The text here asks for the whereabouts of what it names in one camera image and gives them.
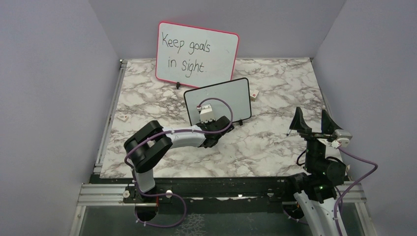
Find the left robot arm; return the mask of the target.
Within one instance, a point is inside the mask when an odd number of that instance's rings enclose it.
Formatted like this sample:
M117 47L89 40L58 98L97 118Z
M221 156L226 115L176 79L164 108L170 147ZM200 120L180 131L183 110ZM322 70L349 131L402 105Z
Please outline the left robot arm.
M143 202L153 199L153 168L169 150L183 147L211 148L233 129L233 124L226 116L178 129L163 127L156 120L148 122L123 144L125 162L132 169L137 182L136 196Z

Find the black framed small whiteboard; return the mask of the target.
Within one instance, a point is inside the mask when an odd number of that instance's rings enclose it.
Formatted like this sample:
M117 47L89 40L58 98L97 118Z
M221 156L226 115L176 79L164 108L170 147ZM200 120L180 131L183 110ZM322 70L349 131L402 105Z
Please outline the black framed small whiteboard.
M233 122L246 120L252 117L250 100L250 86L247 78L239 78L213 84L201 88L187 90L184 93L185 105L191 125L200 122L197 106L202 103L211 104L215 119L222 116L230 118L230 110L216 98L226 102L233 112Z

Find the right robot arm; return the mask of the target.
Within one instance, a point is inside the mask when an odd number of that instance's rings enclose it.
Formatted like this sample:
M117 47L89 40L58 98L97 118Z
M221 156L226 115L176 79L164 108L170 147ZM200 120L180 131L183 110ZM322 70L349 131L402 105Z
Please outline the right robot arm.
M326 157L326 148L346 147L352 134L337 125L326 110L322 110L321 131L314 132L305 122L301 107L296 107L289 130L306 141L305 172L289 176L284 195L297 201L313 235L345 236L336 189L344 183L346 165Z

